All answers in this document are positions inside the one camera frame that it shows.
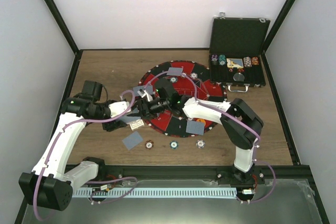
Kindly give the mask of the blue white chip stack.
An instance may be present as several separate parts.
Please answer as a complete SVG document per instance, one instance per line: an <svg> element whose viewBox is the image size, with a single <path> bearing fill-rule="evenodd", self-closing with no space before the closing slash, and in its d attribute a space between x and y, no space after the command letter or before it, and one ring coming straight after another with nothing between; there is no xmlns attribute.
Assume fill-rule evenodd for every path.
<svg viewBox="0 0 336 224"><path fill-rule="evenodd" d="M196 141L196 146L198 148L204 148L205 147L205 141L204 140L197 140Z"/></svg>

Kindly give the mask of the white chip stack in case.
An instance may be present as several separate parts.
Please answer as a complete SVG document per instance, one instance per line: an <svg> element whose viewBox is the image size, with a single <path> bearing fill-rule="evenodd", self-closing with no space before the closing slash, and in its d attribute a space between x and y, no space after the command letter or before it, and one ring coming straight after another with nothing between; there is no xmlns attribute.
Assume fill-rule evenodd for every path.
<svg viewBox="0 0 336 224"><path fill-rule="evenodd" d="M252 64L251 64L251 58L250 57L244 57L243 58L243 62L244 62L244 66L246 68L249 68L249 67L252 66Z"/></svg>

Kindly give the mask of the teal chip stack in case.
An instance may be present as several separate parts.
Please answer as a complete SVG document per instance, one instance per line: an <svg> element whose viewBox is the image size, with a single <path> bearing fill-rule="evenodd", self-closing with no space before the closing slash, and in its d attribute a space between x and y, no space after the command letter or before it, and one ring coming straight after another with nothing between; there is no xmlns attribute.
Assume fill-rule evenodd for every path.
<svg viewBox="0 0 336 224"><path fill-rule="evenodd" d="M226 56L225 55L219 55L218 56L218 63L221 66L224 66L226 64Z"/></svg>

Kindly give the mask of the playing card deck with box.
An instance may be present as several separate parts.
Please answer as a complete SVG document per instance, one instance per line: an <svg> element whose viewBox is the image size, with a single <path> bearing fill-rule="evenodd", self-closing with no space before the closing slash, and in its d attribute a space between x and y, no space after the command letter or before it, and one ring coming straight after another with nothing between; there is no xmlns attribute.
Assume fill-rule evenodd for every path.
<svg viewBox="0 0 336 224"><path fill-rule="evenodd" d="M123 115L121 117L119 117L118 119L116 119L116 121L121 121L125 124L130 124L134 121L140 120L141 118L138 116L130 116L130 115Z"/></svg>

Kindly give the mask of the black poker chip case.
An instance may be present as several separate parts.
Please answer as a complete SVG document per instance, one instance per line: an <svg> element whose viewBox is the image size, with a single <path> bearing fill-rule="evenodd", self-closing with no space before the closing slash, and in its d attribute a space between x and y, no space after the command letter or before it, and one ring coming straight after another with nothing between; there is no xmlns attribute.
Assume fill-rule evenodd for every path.
<svg viewBox="0 0 336 224"><path fill-rule="evenodd" d="M221 83L230 92L239 92L232 87L244 87L247 92L252 87L264 87L266 80L261 63L262 47L270 25L266 18L227 17L224 12L213 18L209 44L208 64L212 83ZM225 55L226 64L213 65L212 55ZM227 58L242 59L258 57L259 65L243 67L245 72L229 72Z"/></svg>

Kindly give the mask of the red dice in case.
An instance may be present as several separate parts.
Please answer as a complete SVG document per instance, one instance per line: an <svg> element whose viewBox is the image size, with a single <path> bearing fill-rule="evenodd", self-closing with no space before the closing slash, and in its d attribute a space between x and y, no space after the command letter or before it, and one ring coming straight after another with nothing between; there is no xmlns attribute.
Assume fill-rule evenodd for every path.
<svg viewBox="0 0 336 224"><path fill-rule="evenodd" d="M241 69L237 69L237 68L229 68L228 71L229 71L229 72L238 72L238 73L242 73L242 72L245 72L245 69L244 69L244 68L241 68Z"/></svg>

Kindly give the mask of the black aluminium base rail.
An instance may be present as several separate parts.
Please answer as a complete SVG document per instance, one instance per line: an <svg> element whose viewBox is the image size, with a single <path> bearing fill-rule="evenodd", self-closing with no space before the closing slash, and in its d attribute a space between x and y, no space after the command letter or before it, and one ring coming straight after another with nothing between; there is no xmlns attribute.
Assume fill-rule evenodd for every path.
<svg viewBox="0 0 336 224"><path fill-rule="evenodd" d="M106 174L118 177L133 176L137 179L214 179L229 184L246 184L258 179L312 179L307 165L272 166L256 165L244 174L233 166L106 166Z"/></svg>

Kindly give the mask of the purple chip stack in case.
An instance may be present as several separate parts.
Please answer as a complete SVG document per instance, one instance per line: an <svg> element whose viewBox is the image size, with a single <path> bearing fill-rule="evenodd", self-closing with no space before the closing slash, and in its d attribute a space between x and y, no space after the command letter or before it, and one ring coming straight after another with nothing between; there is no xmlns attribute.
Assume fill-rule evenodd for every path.
<svg viewBox="0 0 336 224"><path fill-rule="evenodd" d="M212 55L211 56L211 62L213 65L217 65L218 64L218 55Z"/></svg>

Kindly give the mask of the teal chip stack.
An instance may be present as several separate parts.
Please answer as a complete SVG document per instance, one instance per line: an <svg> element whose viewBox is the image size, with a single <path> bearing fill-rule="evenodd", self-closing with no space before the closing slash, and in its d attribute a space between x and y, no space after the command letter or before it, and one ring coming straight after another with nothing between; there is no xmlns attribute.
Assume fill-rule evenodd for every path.
<svg viewBox="0 0 336 224"><path fill-rule="evenodd" d="M178 148L178 142L177 141L171 141L170 142L170 148L177 149Z"/></svg>
<svg viewBox="0 0 336 224"><path fill-rule="evenodd" d="M224 66L226 64L226 56L225 55L219 55L218 56L218 63L221 66Z"/></svg>

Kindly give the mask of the round red black poker mat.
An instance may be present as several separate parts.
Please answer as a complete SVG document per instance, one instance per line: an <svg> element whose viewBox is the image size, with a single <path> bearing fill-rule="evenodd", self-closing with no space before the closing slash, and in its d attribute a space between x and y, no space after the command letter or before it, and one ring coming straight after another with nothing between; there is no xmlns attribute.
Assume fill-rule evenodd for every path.
<svg viewBox="0 0 336 224"><path fill-rule="evenodd" d="M191 73L196 73L197 78L192 79L190 82L181 76L178 76L178 81L173 83L173 87L180 95L191 95L194 96L194 86L197 86L197 98L200 100L213 101L213 102L223 102L227 100L226 88L221 84L213 84L210 80L210 71L209 69L197 62L186 61L186 60L176 60L176 61L167 61L156 65L147 71L147 73L139 81L139 86L143 86L150 82L155 84L155 80L152 80L161 72L168 71L169 67L178 67L183 68L183 72L191 78ZM170 79L171 77L176 76L167 76L162 75L159 78ZM152 129L173 137L193 137L192 135L186 133L186 124L187 121L196 121L198 118L187 119L184 117L177 117L166 110L163 113L160 113L159 116L155 119L144 120L144 122L151 127ZM216 126L215 122L206 120L206 126L204 132L212 130Z"/></svg>

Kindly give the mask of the card deck in case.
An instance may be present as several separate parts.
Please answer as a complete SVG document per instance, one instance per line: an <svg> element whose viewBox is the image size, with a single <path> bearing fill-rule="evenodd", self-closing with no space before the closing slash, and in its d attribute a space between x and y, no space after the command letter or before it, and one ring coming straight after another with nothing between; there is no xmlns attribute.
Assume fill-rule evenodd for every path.
<svg viewBox="0 0 336 224"><path fill-rule="evenodd" d="M242 59L227 58L227 67L232 69L242 69L244 67L244 63Z"/></svg>

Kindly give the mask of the white playing card box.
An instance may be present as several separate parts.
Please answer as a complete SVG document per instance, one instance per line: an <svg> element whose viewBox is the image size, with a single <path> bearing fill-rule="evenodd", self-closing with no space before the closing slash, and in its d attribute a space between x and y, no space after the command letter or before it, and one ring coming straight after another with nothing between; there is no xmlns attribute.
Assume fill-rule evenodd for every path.
<svg viewBox="0 0 336 224"><path fill-rule="evenodd" d="M135 121L132 121L129 123L129 126L131 128L132 131L135 131L136 129L143 127L144 126L144 122L142 119L138 119Z"/></svg>

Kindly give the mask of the dealt card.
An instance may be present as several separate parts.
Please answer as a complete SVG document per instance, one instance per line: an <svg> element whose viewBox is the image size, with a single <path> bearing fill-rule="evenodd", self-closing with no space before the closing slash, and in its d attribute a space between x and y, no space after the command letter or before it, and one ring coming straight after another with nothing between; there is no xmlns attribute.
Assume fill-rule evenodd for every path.
<svg viewBox="0 0 336 224"><path fill-rule="evenodd" d="M183 68L169 67L166 75L167 76L181 76L182 73L183 73Z"/></svg>
<svg viewBox="0 0 336 224"><path fill-rule="evenodd" d="M122 143L124 144L124 146L127 148L128 151L133 149L142 142L143 137L137 131L133 132L132 134L130 134L129 136L127 136L122 140Z"/></svg>
<svg viewBox="0 0 336 224"><path fill-rule="evenodd" d="M144 86L136 86L136 87L133 87L133 92L135 94L136 97L140 96L140 90L142 91L146 91L149 95L152 95L153 94L153 86L152 85L144 85Z"/></svg>
<svg viewBox="0 0 336 224"><path fill-rule="evenodd" d="M192 135L203 135L205 129L205 124L198 121L187 121L186 133Z"/></svg>

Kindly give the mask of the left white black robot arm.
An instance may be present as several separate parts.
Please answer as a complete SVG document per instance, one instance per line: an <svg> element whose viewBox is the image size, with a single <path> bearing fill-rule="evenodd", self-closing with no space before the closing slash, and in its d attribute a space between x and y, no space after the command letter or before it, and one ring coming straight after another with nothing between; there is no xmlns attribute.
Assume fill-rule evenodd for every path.
<svg viewBox="0 0 336 224"><path fill-rule="evenodd" d="M63 211L74 191L86 183L102 184L106 180L106 165L100 158L87 157L65 171L74 144L88 123L101 123L108 130L115 120L131 111L133 101L101 103L103 88L98 82L85 81L80 93L62 103L57 128L43 156L30 173L21 174L20 188L35 212L38 207Z"/></svg>

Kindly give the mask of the red brown chip stack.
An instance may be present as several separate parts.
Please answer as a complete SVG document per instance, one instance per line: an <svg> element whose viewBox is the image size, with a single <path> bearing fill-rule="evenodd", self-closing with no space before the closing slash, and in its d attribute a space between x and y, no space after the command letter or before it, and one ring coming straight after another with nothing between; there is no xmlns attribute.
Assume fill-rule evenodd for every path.
<svg viewBox="0 0 336 224"><path fill-rule="evenodd" d="M152 149L153 148L153 146L154 146L154 143L152 142L152 141L146 141L146 143L145 143L145 148L146 149Z"/></svg>

